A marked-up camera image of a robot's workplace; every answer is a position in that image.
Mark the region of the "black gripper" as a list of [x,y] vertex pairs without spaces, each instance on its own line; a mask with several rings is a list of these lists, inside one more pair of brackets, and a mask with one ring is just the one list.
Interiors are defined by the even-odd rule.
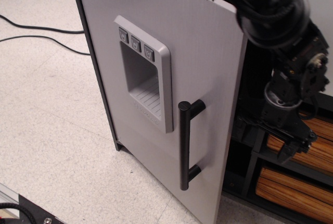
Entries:
[[238,141],[254,143],[257,127],[266,130],[284,141],[277,155],[279,164],[285,164],[296,153],[307,153],[317,140],[317,134],[305,124],[295,109],[277,108],[266,101],[239,101],[238,108],[242,118],[251,124],[238,127]]

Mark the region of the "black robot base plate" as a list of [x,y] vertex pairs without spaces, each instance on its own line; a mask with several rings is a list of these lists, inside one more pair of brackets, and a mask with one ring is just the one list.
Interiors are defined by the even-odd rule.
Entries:
[[51,219],[52,224],[64,224],[61,219],[54,216],[53,214],[49,213],[45,209],[39,207],[38,205],[34,204],[32,201],[28,200],[22,195],[19,195],[19,205],[26,208],[34,217],[36,223],[43,224],[45,219]]

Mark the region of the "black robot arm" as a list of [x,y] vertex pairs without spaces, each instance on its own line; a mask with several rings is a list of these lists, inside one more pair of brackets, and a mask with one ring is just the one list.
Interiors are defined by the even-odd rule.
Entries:
[[316,134],[305,124],[316,113],[302,116],[299,107],[329,83],[325,73],[328,44],[310,19],[307,0],[228,0],[236,7],[239,27],[255,46],[272,53],[273,73],[263,98],[243,92],[238,100],[245,122],[284,141],[277,159],[283,164],[296,153],[307,153]]

